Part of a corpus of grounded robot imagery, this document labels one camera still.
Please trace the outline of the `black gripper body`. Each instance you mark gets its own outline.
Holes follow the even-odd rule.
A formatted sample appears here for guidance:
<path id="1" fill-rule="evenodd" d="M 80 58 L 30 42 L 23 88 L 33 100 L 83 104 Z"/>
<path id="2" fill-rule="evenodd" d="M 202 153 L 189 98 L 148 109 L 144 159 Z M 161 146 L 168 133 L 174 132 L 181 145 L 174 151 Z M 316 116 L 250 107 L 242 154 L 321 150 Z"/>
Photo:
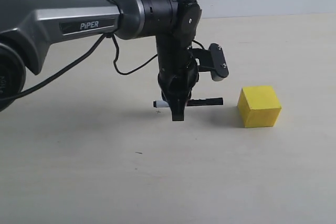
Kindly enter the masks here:
<path id="1" fill-rule="evenodd" d="M 190 98 L 198 79 L 196 58 L 210 57 L 210 51 L 202 48 L 158 48 L 158 83 L 163 101 Z"/>

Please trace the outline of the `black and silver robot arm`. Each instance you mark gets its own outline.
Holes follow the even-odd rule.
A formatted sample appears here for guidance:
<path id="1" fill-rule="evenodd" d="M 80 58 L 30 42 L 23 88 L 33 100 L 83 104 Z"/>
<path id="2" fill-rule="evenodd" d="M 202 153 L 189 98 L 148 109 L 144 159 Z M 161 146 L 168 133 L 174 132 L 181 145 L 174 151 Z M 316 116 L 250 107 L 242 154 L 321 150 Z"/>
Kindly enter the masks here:
<path id="1" fill-rule="evenodd" d="M 182 121 L 199 73 L 219 78 L 213 49 L 192 47 L 201 13 L 197 0 L 1 0 L 1 109 L 74 67 L 24 90 L 26 71 L 41 72 L 52 44 L 95 35 L 98 42 L 153 36 L 162 98 L 173 121 Z"/>

